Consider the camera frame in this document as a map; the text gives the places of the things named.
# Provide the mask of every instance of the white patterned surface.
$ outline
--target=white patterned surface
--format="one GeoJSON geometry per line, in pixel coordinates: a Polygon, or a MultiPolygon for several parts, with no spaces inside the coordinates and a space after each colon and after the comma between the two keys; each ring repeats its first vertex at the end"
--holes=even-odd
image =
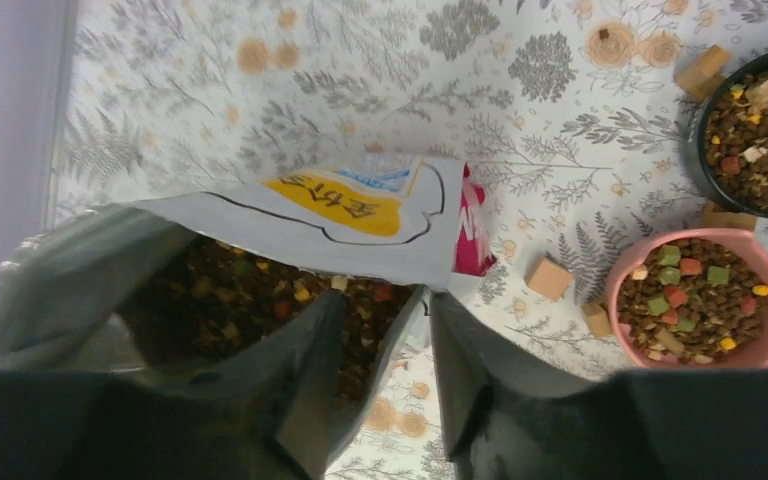
{"type": "MultiPolygon", "coordinates": [[[[458,156],[490,191],[500,257],[470,308],[599,378],[627,362],[576,303],[623,246],[704,203],[672,78],[713,43],[728,70],[768,51],[768,1],[82,0],[77,30],[52,222],[364,150],[458,156]],[[522,280],[547,252],[577,278],[558,304],[522,280]]],[[[768,247],[768,221],[758,234],[768,247]]],[[[400,363],[327,478],[451,478],[435,390],[430,351],[400,363]]]]}

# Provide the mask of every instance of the green kibble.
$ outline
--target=green kibble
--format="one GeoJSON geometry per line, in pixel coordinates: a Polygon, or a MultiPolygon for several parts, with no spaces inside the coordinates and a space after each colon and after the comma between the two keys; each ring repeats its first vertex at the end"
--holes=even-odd
{"type": "Polygon", "coordinates": [[[728,269],[723,267],[708,267],[708,285],[727,285],[728,269]]]}
{"type": "Polygon", "coordinates": [[[663,295],[655,295],[647,302],[649,303],[650,315],[660,315],[670,309],[670,302],[663,295]]]}
{"type": "Polygon", "coordinates": [[[673,267],[664,267],[658,273],[661,285],[678,285],[681,281],[681,270],[673,267]]]}
{"type": "Polygon", "coordinates": [[[238,258],[234,260],[231,270],[237,277],[250,277],[255,273],[255,266],[243,258],[238,258]]]}
{"type": "Polygon", "coordinates": [[[657,260],[658,265],[676,267],[681,261],[681,249],[675,245],[664,245],[658,250],[657,260]]]}
{"type": "Polygon", "coordinates": [[[679,317],[676,329],[679,332],[692,332],[696,328],[696,322],[686,317],[679,317]]]}

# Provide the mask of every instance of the red kibble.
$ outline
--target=red kibble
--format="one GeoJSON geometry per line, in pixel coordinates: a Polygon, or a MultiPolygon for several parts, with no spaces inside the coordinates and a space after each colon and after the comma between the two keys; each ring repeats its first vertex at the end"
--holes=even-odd
{"type": "Polygon", "coordinates": [[[678,308],[687,303],[687,294],[675,285],[664,287],[664,297],[667,298],[667,301],[670,302],[673,308],[678,308]]]}
{"type": "Polygon", "coordinates": [[[720,162],[720,168],[726,175],[737,175],[740,173],[740,160],[737,157],[726,157],[720,162]]]}
{"type": "Polygon", "coordinates": [[[678,312],[671,308],[661,315],[661,320],[669,325],[678,325],[678,312]]]}
{"type": "Polygon", "coordinates": [[[373,296],[378,303],[389,302],[393,299],[393,286],[389,283],[378,285],[375,287],[373,296]]]}
{"type": "Polygon", "coordinates": [[[755,308],[758,306],[758,301],[755,297],[746,297],[743,299],[743,303],[740,304],[740,309],[744,315],[752,315],[755,313],[755,308]]]}
{"type": "Polygon", "coordinates": [[[702,262],[695,258],[682,258],[678,262],[678,269],[682,275],[699,275],[702,273],[702,262]]]}
{"type": "Polygon", "coordinates": [[[273,311],[275,312],[275,318],[277,320],[286,320],[290,316],[291,308],[292,308],[292,305],[287,300],[284,300],[283,302],[278,302],[275,304],[274,307],[272,307],[273,311]]]}

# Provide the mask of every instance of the yellow label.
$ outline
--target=yellow label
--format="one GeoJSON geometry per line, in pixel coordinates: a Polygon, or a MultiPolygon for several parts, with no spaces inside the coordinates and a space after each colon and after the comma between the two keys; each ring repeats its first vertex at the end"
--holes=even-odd
{"type": "Polygon", "coordinates": [[[401,228],[402,204],[394,198],[365,195],[309,172],[291,173],[263,184],[293,203],[358,232],[391,237],[401,228]]]}

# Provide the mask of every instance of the food bowl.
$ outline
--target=food bowl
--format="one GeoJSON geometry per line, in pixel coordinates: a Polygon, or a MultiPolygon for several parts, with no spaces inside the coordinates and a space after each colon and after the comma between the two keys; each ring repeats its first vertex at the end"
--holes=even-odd
{"type": "Polygon", "coordinates": [[[768,72],[768,54],[756,58],[729,75],[690,117],[683,150],[688,173],[703,195],[728,211],[745,212],[768,218],[768,210],[748,205],[723,190],[705,158],[705,129],[714,107],[723,95],[728,94],[729,88],[743,80],[747,74],[762,72],[768,72]]]}
{"type": "Polygon", "coordinates": [[[642,350],[634,346],[629,335],[631,327],[621,324],[617,315],[617,298],[625,278],[646,260],[649,252],[661,245],[682,238],[702,238],[718,243],[746,261],[750,269],[768,285],[768,253],[758,243],[755,235],[747,230],[732,228],[698,228],[662,233],[647,237],[629,247],[617,259],[610,273],[605,289],[605,304],[608,307],[608,318],[617,341],[635,364],[649,368],[764,368],[768,367],[768,315],[764,319],[764,332],[761,338],[749,343],[726,356],[722,362],[707,365],[682,365],[673,356],[655,361],[646,356],[642,350]]]}

